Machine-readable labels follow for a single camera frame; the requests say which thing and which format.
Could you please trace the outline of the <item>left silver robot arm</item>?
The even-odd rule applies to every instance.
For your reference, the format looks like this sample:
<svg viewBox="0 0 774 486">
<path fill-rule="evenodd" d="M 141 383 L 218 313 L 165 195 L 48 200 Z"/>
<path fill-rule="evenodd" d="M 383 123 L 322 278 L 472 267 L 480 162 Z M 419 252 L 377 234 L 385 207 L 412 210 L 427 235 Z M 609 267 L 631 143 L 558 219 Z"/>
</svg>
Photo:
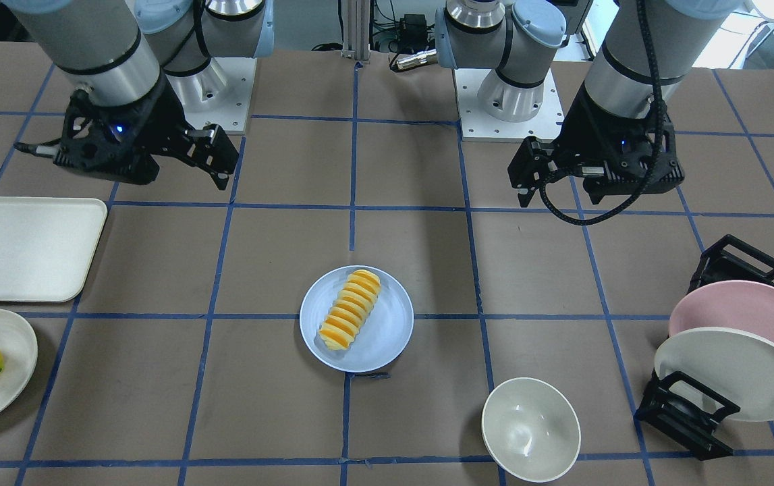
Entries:
<svg viewBox="0 0 774 486">
<path fill-rule="evenodd" d="M 448 1 L 435 56 L 454 71 L 465 133 L 517 140 L 508 179 L 519 204 L 564 178 L 590 201 L 662 194 L 685 179 L 667 102 L 736 1 L 618 1 L 571 102 L 551 64 L 575 31 L 576 2 Z"/>
</svg>

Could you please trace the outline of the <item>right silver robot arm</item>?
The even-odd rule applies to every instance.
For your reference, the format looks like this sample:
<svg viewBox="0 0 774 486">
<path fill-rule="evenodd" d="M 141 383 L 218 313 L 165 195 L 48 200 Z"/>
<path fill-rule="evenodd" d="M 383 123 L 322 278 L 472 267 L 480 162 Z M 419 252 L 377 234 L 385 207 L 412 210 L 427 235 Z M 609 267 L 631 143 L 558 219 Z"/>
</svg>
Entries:
<svg viewBox="0 0 774 486">
<path fill-rule="evenodd" d="M 230 105 L 236 81 L 220 59 L 275 49 L 272 1 L 7 1 L 74 86 L 63 132 L 18 151 L 68 172 L 147 185 L 156 157 L 201 169 L 225 190 L 238 149 L 223 126 L 191 113 Z"/>
</svg>

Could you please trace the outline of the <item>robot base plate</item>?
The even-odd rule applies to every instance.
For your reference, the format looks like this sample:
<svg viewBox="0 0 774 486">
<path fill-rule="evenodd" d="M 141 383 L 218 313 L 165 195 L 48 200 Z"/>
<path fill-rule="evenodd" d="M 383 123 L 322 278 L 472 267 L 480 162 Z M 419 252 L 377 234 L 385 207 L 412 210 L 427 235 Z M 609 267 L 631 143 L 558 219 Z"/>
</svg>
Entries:
<svg viewBox="0 0 774 486">
<path fill-rule="evenodd" d="M 520 142 L 535 136 L 550 142 L 559 135 L 566 110 L 553 73 L 541 85 L 507 85 L 492 69 L 455 69 L 455 100 L 465 141 Z"/>
</svg>

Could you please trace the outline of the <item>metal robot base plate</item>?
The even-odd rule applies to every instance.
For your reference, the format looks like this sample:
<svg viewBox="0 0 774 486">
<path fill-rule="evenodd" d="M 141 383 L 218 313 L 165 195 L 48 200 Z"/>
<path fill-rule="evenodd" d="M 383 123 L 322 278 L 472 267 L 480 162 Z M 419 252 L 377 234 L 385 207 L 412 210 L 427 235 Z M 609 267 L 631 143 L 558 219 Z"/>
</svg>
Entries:
<svg viewBox="0 0 774 486">
<path fill-rule="evenodd" d="M 217 124 L 230 136 L 244 135 L 257 65 L 253 58 L 214 58 L 200 73 L 167 79 L 191 126 Z"/>
</svg>

